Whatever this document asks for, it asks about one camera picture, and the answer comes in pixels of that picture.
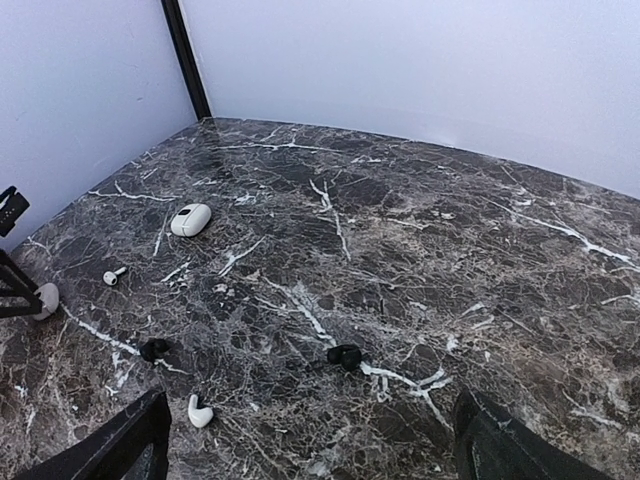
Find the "black pole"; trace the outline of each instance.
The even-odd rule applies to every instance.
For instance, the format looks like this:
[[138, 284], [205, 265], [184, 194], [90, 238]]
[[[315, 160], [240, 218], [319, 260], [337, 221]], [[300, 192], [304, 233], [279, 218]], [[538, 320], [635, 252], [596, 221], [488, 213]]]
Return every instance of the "black pole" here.
[[173, 46], [176, 49], [176, 55], [180, 62], [184, 82], [187, 85], [187, 90], [189, 91], [189, 96], [191, 97], [191, 103], [193, 103], [193, 109], [196, 112], [196, 117], [198, 117], [198, 120], [210, 117], [211, 109], [209, 108], [207, 95], [204, 93], [204, 87], [202, 86], [202, 79], [198, 72], [196, 59], [193, 56], [191, 42], [189, 41], [189, 35], [187, 34], [187, 27], [184, 24], [182, 12], [180, 11], [180, 3], [178, 0], [161, 1], [162, 8], [164, 9], [164, 15], [167, 19], [169, 32], [171, 33], [171, 39], [173, 40]]

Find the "marble pattern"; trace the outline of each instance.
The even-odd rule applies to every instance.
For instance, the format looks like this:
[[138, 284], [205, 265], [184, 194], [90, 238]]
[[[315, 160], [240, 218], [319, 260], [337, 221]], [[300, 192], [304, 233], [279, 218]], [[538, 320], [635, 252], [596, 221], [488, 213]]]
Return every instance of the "marble pattern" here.
[[[212, 208], [209, 226], [172, 236], [193, 202]], [[159, 385], [172, 479], [454, 479], [463, 386], [637, 478], [639, 218], [637, 200], [465, 151], [190, 127], [14, 252], [64, 303], [40, 324], [0, 323], [0, 476]], [[156, 366], [136, 350], [152, 337], [173, 346]], [[362, 348], [360, 371], [326, 362], [336, 343]], [[203, 430], [192, 393], [219, 416]]]

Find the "dark marble surface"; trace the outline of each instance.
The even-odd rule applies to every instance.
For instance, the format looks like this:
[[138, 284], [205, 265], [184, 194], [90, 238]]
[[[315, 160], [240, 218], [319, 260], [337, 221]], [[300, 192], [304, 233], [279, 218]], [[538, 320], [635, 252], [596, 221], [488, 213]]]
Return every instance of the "dark marble surface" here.
[[[211, 223], [170, 235], [192, 202]], [[638, 478], [638, 219], [636, 200], [464, 151], [189, 128], [15, 252], [64, 305], [0, 323], [0, 476], [160, 385], [172, 479], [453, 479], [449, 415], [466, 385]], [[173, 348], [152, 367], [132, 352], [155, 336]], [[334, 342], [362, 347], [362, 371], [326, 363]], [[203, 430], [187, 419], [193, 392], [219, 413]]]

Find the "white panel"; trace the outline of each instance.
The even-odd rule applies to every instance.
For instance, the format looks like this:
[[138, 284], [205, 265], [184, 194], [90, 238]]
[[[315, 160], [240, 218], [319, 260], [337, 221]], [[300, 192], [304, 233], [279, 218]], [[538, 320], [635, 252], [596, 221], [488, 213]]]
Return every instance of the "white panel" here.
[[217, 116], [419, 139], [640, 197], [640, 2], [183, 4]]
[[195, 117], [158, 0], [1, 3], [0, 190], [32, 204], [11, 248]]

